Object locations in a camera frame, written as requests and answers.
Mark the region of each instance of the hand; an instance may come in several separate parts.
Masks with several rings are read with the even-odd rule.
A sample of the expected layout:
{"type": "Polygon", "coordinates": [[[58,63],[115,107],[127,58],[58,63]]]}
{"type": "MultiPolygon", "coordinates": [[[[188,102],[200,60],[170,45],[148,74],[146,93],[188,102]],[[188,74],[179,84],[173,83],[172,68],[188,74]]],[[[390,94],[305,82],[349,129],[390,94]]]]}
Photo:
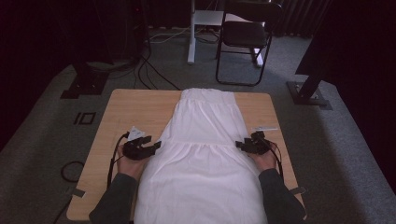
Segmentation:
{"type": "Polygon", "coordinates": [[[122,148],[123,145],[117,148],[117,152],[120,158],[119,160],[117,160],[117,167],[119,169],[119,173],[131,176],[138,181],[143,173],[146,163],[149,161],[149,157],[141,161],[133,161],[123,156],[122,148]]]}
{"type": "MultiPolygon", "coordinates": [[[[276,144],[271,143],[271,148],[273,151],[276,150],[276,144]]],[[[251,159],[254,160],[256,163],[257,169],[262,172],[264,170],[268,169],[274,169],[276,168],[276,157],[272,153],[272,151],[267,151],[262,155],[259,154],[254,154],[254,153],[248,153],[247,154],[251,159]]]]}

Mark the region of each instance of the white desk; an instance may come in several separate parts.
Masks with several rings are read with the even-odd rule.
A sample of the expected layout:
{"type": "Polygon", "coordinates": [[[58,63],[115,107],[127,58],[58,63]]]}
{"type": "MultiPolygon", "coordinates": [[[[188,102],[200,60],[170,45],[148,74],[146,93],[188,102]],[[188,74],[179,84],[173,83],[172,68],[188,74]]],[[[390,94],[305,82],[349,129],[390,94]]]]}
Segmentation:
{"type": "MultiPolygon", "coordinates": [[[[221,26],[221,20],[223,11],[208,11],[208,10],[195,10],[195,0],[191,0],[191,36],[190,36],[190,47],[189,47],[189,58],[188,64],[194,64],[195,61],[195,25],[214,25],[221,26]]],[[[231,21],[242,21],[241,18],[235,16],[227,16],[226,20],[231,21]]],[[[259,55],[257,58],[257,65],[262,66],[262,56],[259,55]]]]}

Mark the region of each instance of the white dress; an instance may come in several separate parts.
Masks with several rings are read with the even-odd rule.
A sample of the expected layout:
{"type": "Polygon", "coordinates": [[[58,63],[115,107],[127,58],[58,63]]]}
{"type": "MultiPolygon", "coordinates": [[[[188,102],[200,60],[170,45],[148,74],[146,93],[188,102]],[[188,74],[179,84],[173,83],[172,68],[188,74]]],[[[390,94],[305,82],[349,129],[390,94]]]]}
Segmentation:
{"type": "Polygon", "coordinates": [[[182,92],[143,173],[134,223],[266,223],[259,172],[232,92],[182,92]]]}

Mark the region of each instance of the cable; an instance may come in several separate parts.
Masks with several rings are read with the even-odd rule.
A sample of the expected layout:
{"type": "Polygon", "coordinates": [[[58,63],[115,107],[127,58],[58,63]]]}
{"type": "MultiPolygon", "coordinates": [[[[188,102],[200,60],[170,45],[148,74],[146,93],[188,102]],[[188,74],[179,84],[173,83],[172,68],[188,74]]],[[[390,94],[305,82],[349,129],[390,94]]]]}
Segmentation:
{"type": "Polygon", "coordinates": [[[55,220],[53,221],[53,224],[56,224],[56,222],[58,222],[58,219],[61,217],[62,213],[64,212],[64,210],[66,209],[66,207],[72,202],[72,198],[70,198],[70,200],[64,205],[64,207],[62,208],[61,212],[58,213],[58,216],[56,216],[55,220]]]}
{"type": "Polygon", "coordinates": [[[142,70],[143,65],[146,63],[147,61],[143,61],[142,64],[139,67],[139,70],[137,71],[137,76],[139,77],[140,82],[149,90],[151,90],[151,88],[143,81],[141,75],[140,75],[140,71],[142,70]]]}
{"type": "Polygon", "coordinates": [[[92,71],[95,71],[95,72],[107,72],[107,73],[123,72],[123,71],[127,71],[127,70],[135,67],[138,62],[139,61],[136,58],[132,58],[127,63],[115,65],[115,66],[112,66],[109,68],[99,68],[99,67],[95,67],[92,65],[89,65],[89,67],[91,68],[92,71]]]}
{"type": "Polygon", "coordinates": [[[284,177],[283,177],[282,153],[280,152],[280,149],[279,149],[279,147],[277,146],[276,143],[271,142],[271,141],[269,141],[269,140],[267,140],[267,141],[268,141],[271,145],[276,146],[276,149],[277,149],[277,151],[279,152],[279,157],[278,157],[278,156],[276,155],[276,152],[272,149],[272,147],[269,147],[270,150],[271,150],[271,152],[272,152],[272,153],[274,154],[274,156],[275,156],[276,163],[277,163],[277,167],[279,168],[279,175],[280,175],[280,177],[282,178],[282,180],[285,181],[285,180],[284,180],[284,177]]]}
{"type": "MultiPolygon", "coordinates": [[[[61,177],[62,177],[63,180],[65,180],[65,181],[67,181],[67,182],[70,182],[70,183],[77,183],[77,182],[78,182],[78,179],[77,179],[77,180],[70,179],[70,178],[66,177],[66,175],[64,174],[64,170],[65,170],[69,165],[71,165],[71,164],[76,164],[76,163],[77,163],[77,164],[80,164],[80,165],[82,165],[82,166],[84,167],[84,162],[82,162],[82,161],[70,161],[70,162],[68,162],[68,163],[65,164],[65,165],[62,167],[62,169],[61,169],[61,177]]],[[[59,217],[61,217],[61,215],[62,215],[62,213],[64,212],[64,210],[66,209],[66,207],[67,207],[71,202],[72,202],[72,197],[71,197],[71,198],[69,199],[69,201],[64,205],[64,207],[62,208],[61,212],[58,213],[58,215],[56,216],[55,220],[53,221],[53,224],[56,224],[56,222],[58,221],[59,217]]]]}
{"type": "Polygon", "coordinates": [[[137,82],[137,76],[136,76],[136,72],[135,71],[136,70],[134,70],[134,86],[133,86],[133,89],[136,88],[136,82],[137,82]]]}
{"type": "MultiPolygon", "coordinates": [[[[191,27],[189,26],[189,27],[183,29],[181,32],[176,33],[176,34],[157,34],[157,35],[154,35],[154,36],[152,36],[150,39],[153,39],[153,38],[155,38],[155,37],[157,37],[157,36],[161,36],[161,35],[170,35],[170,37],[166,38],[166,39],[163,40],[163,41],[151,41],[151,43],[153,43],[153,44],[163,44],[163,43],[169,41],[170,39],[175,38],[175,37],[178,36],[178,35],[190,35],[190,33],[187,33],[187,32],[186,32],[187,30],[189,30],[189,28],[191,28],[191,27]]],[[[202,29],[196,31],[195,33],[196,33],[197,35],[200,34],[205,28],[206,28],[206,26],[203,27],[202,29]]],[[[204,40],[204,39],[202,39],[202,38],[200,38],[200,37],[197,37],[197,36],[196,36],[195,38],[198,39],[198,40],[202,39],[203,41],[201,41],[201,42],[203,42],[203,43],[208,43],[208,44],[212,44],[212,42],[213,42],[213,43],[217,43],[218,40],[219,40],[219,35],[214,34],[214,32],[212,32],[212,33],[210,33],[210,34],[214,35],[217,39],[216,39],[215,41],[209,41],[209,40],[204,40]]]]}
{"type": "Polygon", "coordinates": [[[115,161],[114,161],[114,163],[116,163],[119,159],[121,159],[122,157],[124,157],[124,156],[121,156],[121,157],[119,157],[118,159],[116,159],[115,161]]]}
{"type": "Polygon", "coordinates": [[[195,39],[197,39],[198,41],[200,41],[201,43],[205,43],[205,44],[217,44],[219,42],[219,35],[216,34],[215,32],[210,32],[210,35],[213,35],[216,39],[215,40],[207,40],[201,37],[196,36],[195,39]]]}
{"type": "Polygon", "coordinates": [[[166,77],[164,77],[159,71],[157,71],[157,69],[148,61],[148,59],[146,59],[144,56],[141,56],[141,58],[148,63],[148,65],[154,69],[154,71],[160,76],[162,77],[165,81],[167,81],[169,84],[171,84],[173,87],[175,87],[178,91],[180,91],[180,88],[178,86],[176,86],[173,82],[171,82],[170,80],[168,80],[166,77]]]}
{"type": "Polygon", "coordinates": [[[111,160],[110,160],[110,166],[109,166],[109,168],[108,168],[108,174],[107,174],[107,188],[110,188],[111,179],[112,179],[112,177],[113,177],[113,167],[114,167],[114,164],[116,163],[115,159],[116,159],[117,149],[118,149],[119,146],[120,146],[120,142],[121,142],[122,138],[127,138],[128,135],[129,135],[129,132],[123,134],[123,135],[120,137],[119,141],[117,141],[116,147],[114,148],[113,157],[112,157],[111,160]]]}
{"type": "Polygon", "coordinates": [[[126,73],[124,73],[124,74],[122,74],[122,75],[120,75],[118,77],[109,77],[108,80],[114,80],[114,79],[119,79],[119,78],[122,78],[122,77],[126,77],[129,74],[131,74],[132,72],[134,72],[134,70],[136,70],[136,66],[133,69],[127,71],[126,73]]]}
{"type": "Polygon", "coordinates": [[[78,182],[78,179],[77,180],[69,179],[68,177],[66,177],[64,175],[64,170],[66,169],[66,167],[71,165],[71,164],[75,164],[75,163],[80,164],[80,165],[82,165],[82,167],[84,167],[84,162],[82,162],[82,161],[70,161],[70,162],[68,162],[61,169],[61,176],[62,176],[63,180],[65,180],[67,182],[70,182],[70,183],[77,183],[78,182]]]}
{"type": "MultiPolygon", "coordinates": [[[[213,10],[216,10],[217,7],[218,7],[219,0],[212,0],[212,1],[209,3],[209,5],[206,7],[205,11],[208,11],[209,8],[212,6],[213,2],[215,2],[215,1],[216,1],[216,4],[215,4],[215,7],[214,7],[213,10]]],[[[160,42],[151,42],[151,43],[153,43],[153,44],[162,44],[162,43],[165,43],[166,41],[168,41],[168,40],[170,40],[170,39],[172,39],[172,38],[174,38],[174,37],[176,37],[176,36],[178,36],[178,35],[182,35],[182,34],[185,33],[189,28],[191,28],[191,26],[189,26],[189,27],[183,29],[181,32],[176,33],[176,34],[157,34],[157,35],[152,36],[152,37],[149,38],[148,40],[151,40],[151,39],[153,39],[153,38],[155,38],[155,37],[157,37],[157,36],[160,36],[160,35],[171,35],[170,37],[166,38],[166,39],[163,40],[163,41],[160,41],[160,42]]],[[[204,28],[202,28],[200,31],[197,31],[197,32],[195,32],[195,33],[198,34],[198,33],[200,33],[202,30],[204,30],[205,28],[206,28],[206,26],[205,26],[204,28]]]]}
{"type": "Polygon", "coordinates": [[[149,77],[149,70],[146,64],[145,67],[146,67],[146,77],[148,78],[149,83],[151,83],[151,85],[155,88],[155,90],[158,90],[158,88],[154,85],[154,83],[152,83],[151,78],[149,77]]]}

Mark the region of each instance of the handheld controller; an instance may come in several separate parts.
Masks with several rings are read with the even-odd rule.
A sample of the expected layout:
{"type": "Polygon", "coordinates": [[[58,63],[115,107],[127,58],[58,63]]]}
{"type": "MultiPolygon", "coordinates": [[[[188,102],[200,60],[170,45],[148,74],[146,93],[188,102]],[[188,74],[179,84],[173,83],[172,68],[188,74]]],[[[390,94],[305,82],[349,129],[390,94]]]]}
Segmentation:
{"type": "Polygon", "coordinates": [[[133,161],[141,161],[147,157],[155,155],[155,151],[161,147],[161,142],[155,143],[151,147],[142,147],[151,141],[151,136],[139,137],[124,144],[122,153],[125,157],[133,161]]]}
{"type": "Polygon", "coordinates": [[[247,153],[254,153],[262,155],[268,150],[271,150],[271,142],[265,139],[263,131],[255,132],[250,135],[251,138],[245,138],[245,143],[235,141],[236,147],[241,148],[247,153]]]}

